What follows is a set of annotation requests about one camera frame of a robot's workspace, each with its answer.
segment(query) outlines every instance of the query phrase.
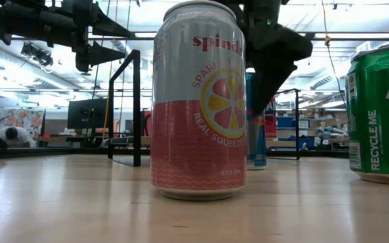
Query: wooden table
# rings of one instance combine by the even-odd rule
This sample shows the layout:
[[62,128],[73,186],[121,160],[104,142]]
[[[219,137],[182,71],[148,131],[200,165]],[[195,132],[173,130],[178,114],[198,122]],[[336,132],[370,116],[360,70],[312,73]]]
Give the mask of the wooden table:
[[234,198],[184,202],[155,191],[147,166],[105,155],[0,160],[0,242],[389,242],[389,185],[345,159],[248,173]]

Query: spindrift can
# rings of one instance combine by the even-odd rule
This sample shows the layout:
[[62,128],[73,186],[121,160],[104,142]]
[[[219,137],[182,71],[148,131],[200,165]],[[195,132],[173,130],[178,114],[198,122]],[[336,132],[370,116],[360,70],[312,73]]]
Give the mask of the spindrift can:
[[151,183],[165,196],[216,200],[246,182],[244,36],[213,1],[171,8],[154,40]]
[[363,180],[389,183],[389,47],[352,60],[346,91],[350,167]]
[[265,113],[253,115],[251,107],[251,93],[254,91],[251,85],[254,74],[246,74],[247,94],[247,169],[257,170],[267,167],[267,145],[265,143]]

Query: spindrift logo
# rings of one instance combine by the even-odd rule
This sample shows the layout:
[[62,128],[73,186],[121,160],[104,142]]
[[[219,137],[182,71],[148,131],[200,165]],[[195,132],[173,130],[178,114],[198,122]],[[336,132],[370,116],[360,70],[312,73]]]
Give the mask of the spindrift logo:
[[196,36],[193,38],[193,45],[196,47],[202,46],[202,51],[208,51],[209,47],[215,47],[227,49],[239,55],[242,55],[242,47],[240,45],[239,40],[236,40],[235,42],[230,42],[228,40],[220,40],[220,36],[218,34],[215,35],[215,38]]

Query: wavy line pattern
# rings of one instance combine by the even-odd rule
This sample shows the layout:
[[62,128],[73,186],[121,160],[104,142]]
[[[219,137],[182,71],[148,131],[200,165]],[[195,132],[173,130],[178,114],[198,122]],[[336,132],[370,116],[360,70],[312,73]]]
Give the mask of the wavy line pattern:
[[199,101],[173,101],[154,107],[151,183],[165,188],[220,190],[244,186],[246,146],[227,147],[211,139],[213,129]]

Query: green can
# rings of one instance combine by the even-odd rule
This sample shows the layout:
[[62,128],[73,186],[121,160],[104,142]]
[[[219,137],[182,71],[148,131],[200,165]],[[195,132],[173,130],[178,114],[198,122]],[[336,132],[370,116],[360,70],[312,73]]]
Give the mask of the green can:
[[358,54],[346,77],[350,167],[389,182],[389,47]]

